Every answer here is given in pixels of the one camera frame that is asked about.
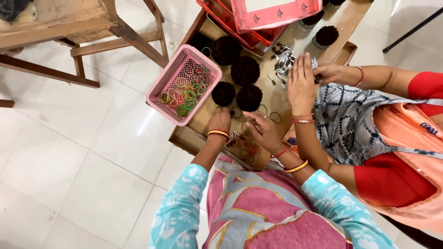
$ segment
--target gray patterned cloth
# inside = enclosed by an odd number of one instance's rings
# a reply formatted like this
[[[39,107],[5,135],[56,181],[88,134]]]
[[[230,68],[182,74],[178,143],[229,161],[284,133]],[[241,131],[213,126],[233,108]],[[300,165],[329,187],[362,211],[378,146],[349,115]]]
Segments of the gray patterned cloth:
[[[408,152],[443,159],[442,153],[389,146],[375,127],[373,110],[395,103],[427,103],[443,106],[442,99],[390,99],[373,90],[344,85],[325,85],[314,104],[317,137],[323,149],[339,164],[362,165],[387,152]]]

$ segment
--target hand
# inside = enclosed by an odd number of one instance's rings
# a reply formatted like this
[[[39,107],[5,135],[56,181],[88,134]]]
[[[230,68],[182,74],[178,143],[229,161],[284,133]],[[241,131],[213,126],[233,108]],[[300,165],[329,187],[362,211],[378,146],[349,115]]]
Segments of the hand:
[[[231,130],[231,114],[226,107],[215,109],[209,120],[209,130],[222,130],[229,135]]]
[[[317,96],[311,55],[301,54],[288,75],[288,95],[293,116],[309,116]]]
[[[285,146],[281,142],[281,138],[278,135],[277,129],[274,122],[270,118],[264,118],[264,113],[262,112],[243,112],[244,116],[250,120],[254,120],[261,127],[261,133],[257,130],[255,125],[247,122],[248,130],[252,133],[255,140],[262,146],[265,150],[273,155],[278,155],[285,149]]]
[[[329,83],[338,82],[338,76],[342,66],[336,64],[326,64],[323,66],[316,67],[312,70],[314,75],[321,75],[320,80],[321,85],[327,85]]]

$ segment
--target woman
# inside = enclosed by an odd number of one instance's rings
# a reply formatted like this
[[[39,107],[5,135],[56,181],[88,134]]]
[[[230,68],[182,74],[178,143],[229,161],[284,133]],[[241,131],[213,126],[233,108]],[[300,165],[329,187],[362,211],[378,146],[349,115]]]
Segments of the woman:
[[[154,216],[150,249],[198,247],[199,203],[213,164],[206,204],[210,234],[203,248],[397,248],[345,187],[291,151],[279,151],[282,143],[269,118],[244,114],[261,126],[258,133],[248,123],[257,141],[291,173],[271,161],[262,172],[245,171],[227,156],[214,164],[231,125],[228,110],[217,109],[206,144]]]
[[[309,54],[300,55],[288,80],[293,115],[310,116],[314,107],[315,123],[295,123],[292,131],[299,155],[377,212],[443,233],[443,74],[310,67]],[[322,78],[320,91],[313,75]],[[371,89],[409,99],[391,100]]]

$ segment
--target pink plastic basket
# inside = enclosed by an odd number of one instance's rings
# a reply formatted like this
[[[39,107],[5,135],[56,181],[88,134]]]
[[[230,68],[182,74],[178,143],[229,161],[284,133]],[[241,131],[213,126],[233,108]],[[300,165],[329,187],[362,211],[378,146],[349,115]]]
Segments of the pink plastic basket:
[[[186,63],[193,63],[194,66],[198,64],[203,64],[213,76],[214,81],[209,89],[206,91],[206,93],[200,97],[197,106],[189,112],[188,116],[180,117],[179,115],[177,115],[177,112],[174,108],[160,102],[160,95],[163,91],[168,89],[171,84],[174,84],[177,77],[183,77],[186,78],[188,81],[191,81],[191,76],[188,76],[183,69]],[[172,123],[178,126],[185,126],[189,123],[189,121],[200,108],[202,103],[212,92],[212,89],[214,89],[214,87],[218,84],[218,82],[222,78],[221,73],[222,71],[214,62],[212,62],[196,48],[185,44],[177,50],[174,57],[172,57],[171,61],[165,67],[159,78],[154,82],[154,84],[152,84],[152,87],[146,94],[146,102],[148,102],[148,104],[152,108],[161,113]]]

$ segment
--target white tiled floor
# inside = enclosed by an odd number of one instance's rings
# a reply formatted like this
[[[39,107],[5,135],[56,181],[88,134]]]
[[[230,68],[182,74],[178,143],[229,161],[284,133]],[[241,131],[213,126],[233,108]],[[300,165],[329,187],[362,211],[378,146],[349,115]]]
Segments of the white tiled floor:
[[[156,0],[171,57],[200,8],[195,0]],[[143,0],[116,0],[138,32],[155,29]],[[351,65],[388,65],[443,72],[438,17],[383,54],[381,50],[427,18],[440,0],[374,1],[350,41]],[[160,50],[159,42],[151,43]],[[55,42],[17,58],[74,73],[69,49]],[[173,147],[170,122],[144,103],[162,71],[133,47],[84,57],[90,89],[0,68],[0,248],[147,248],[153,214],[192,156]],[[201,204],[201,245],[208,234]],[[422,248],[375,215],[401,249]]]

